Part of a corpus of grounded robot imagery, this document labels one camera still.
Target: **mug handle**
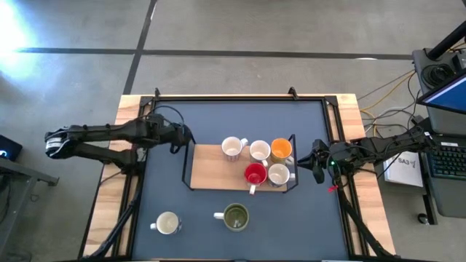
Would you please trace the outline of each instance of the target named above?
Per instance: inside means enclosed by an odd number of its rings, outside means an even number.
[[[256,192],[256,185],[251,185],[249,189],[249,194],[253,196],[254,192]]]
[[[225,218],[225,214],[223,213],[213,213],[213,217],[215,219],[224,219]]]
[[[241,140],[241,145],[242,145],[243,148],[244,148],[245,146],[247,146],[248,144],[249,144],[248,139],[243,138],[243,139]]]
[[[285,164],[293,165],[294,164],[294,158],[292,156],[289,156],[285,159]]]

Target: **white mug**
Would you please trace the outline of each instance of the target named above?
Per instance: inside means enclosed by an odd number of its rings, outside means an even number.
[[[270,156],[269,144],[263,140],[254,141],[249,147],[249,156],[252,163],[258,162],[268,167],[267,158]]]
[[[296,175],[284,165],[284,164],[273,164],[269,168],[267,175],[269,185],[272,187],[281,187],[288,181],[296,179]]]
[[[239,139],[236,137],[225,138],[221,143],[221,150],[228,161],[237,161],[240,158],[242,149],[248,145],[248,139]]]
[[[173,212],[163,212],[157,221],[151,224],[151,229],[162,234],[176,234],[181,230],[181,219]]]

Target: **wooden table frame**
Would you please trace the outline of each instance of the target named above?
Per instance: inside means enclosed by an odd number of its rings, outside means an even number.
[[[115,124],[123,124],[137,116],[146,114],[153,95],[123,95],[116,114]],[[293,95],[159,95],[161,100],[292,100]],[[352,140],[365,137],[363,123],[360,117],[358,102],[353,94],[305,94],[299,98],[308,100],[322,100],[325,112],[325,120],[330,140]],[[121,151],[130,148],[131,144],[126,141],[111,141],[110,149]],[[372,164],[367,164],[366,169],[373,170]],[[113,164],[104,166],[101,180],[118,172],[119,169]],[[117,175],[98,187],[95,201],[84,233],[79,257],[90,255],[108,236],[113,229],[119,215],[124,211],[129,202],[128,199],[135,192],[138,182],[137,176]],[[361,214],[364,223],[371,230],[376,239],[390,253],[395,253],[392,243],[390,229],[380,195],[376,176],[370,172],[359,172],[354,180],[349,181],[345,193],[355,209]],[[130,218],[117,243],[112,247],[107,256],[120,256],[123,259],[130,258],[133,252],[133,223],[137,219]],[[341,216],[345,231],[345,242],[347,243],[349,255],[374,255],[360,239],[360,234],[347,215]]]

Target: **mug rack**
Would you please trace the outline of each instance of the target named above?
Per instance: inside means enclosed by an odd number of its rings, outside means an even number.
[[[293,146],[292,154],[294,158],[293,165],[288,166],[288,168],[290,169],[290,172],[295,173],[296,179],[288,181],[285,184],[285,186],[281,186],[279,188],[271,187],[267,182],[265,182],[257,188],[257,191],[276,191],[285,194],[299,185],[298,165],[296,162],[296,136],[292,134],[288,140],[291,142],[291,145]],[[193,135],[191,135],[191,141],[192,143],[186,145],[186,149],[184,151],[183,171],[181,175],[181,180],[190,190],[193,191],[196,189],[215,189],[249,191],[249,187],[247,186],[247,183],[245,182],[243,177],[245,167],[250,164],[248,146],[245,147],[245,149],[243,149],[240,159],[238,161],[228,162],[224,158],[223,153],[221,152],[220,145],[197,144]],[[205,167],[211,167],[213,164],[216,164],[218,166],[218,168],[214,169],[219,170],[218,173],[215,173],[215,171],[213,171],[212,168],[206,170],[206,172],[200,171],[200,169]],[[187,181],[187,172],[191,172],[190,181]],[[204,175],[207,176],[206,174],[210,176],[222,175],[222,178],[224,179],[212,180],[208,179],[207,177],[199,177]]]

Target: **desk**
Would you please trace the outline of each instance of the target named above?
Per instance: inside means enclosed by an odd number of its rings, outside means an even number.
[[[195,97],[196,95],[161,95],[163,98],[184,98]],[[218,96],[241,96],[241,97],[260,97],[264,95],[209,95],[210,97]],[[291,95],[266,95],[268,97],[289,97]],[[326,95],[300,95],[306,96],[326,96]],[[358,102],[356,96],[353,94],[338,94],[334,95],[338,99],[339,115],[341,117],[342,129],[344,136],[347,140],[361,138],[365,136],[363,123],[360,117]],[[140,110],[141,95],[123,95],[118,111],[116,114],[115,124],[123,124],[131,119],[137,117]],[[334,114],[330,115],[331,131],[333,137],[338,137],[336,128],[336,120]],[[112,141],[110,148],[113,150],[121,151],[129,148],[131,145],[125,141]],[[366,169],[373,170],[371,164],[365,166]],[[103,168],[101,179],[105,179],[110,175],[118,172],[119,169],[114,165],[106,165]],[[136,181],[138,178],[132,178],[130,187],[130,194],[134,192]],[[371,230],[373,235],[382,246],[389,252],[395,253],[393,246],[390,229],[387,222],[387,217],[384,211],[382,197],[380,195],[379,186],[376,176],[370,172],[359,172],[354,176],[355,188],[360,205],[361,215],[367,227]],[[125,176],[117,175],[111,180],[106,181],[98,190],[95,203],[92,206],[91,216],[89,223],[84,234],[83,245],[79,255],[89,255],[93,253],[101,242],[108,236],[110,230],[114,227],[122,203],[122,192],[125,187]],[[130,237],[129,234],[130,220],[122,232],[121,242],[119,243],[119,251],[117,254],[124,255],[127,253],[127,244]],[[350,221],[350,228],[352,231],[352,239],[355,246],[355,253],[361,254],[361,246],[359,245],[359,235],[355,225]]]

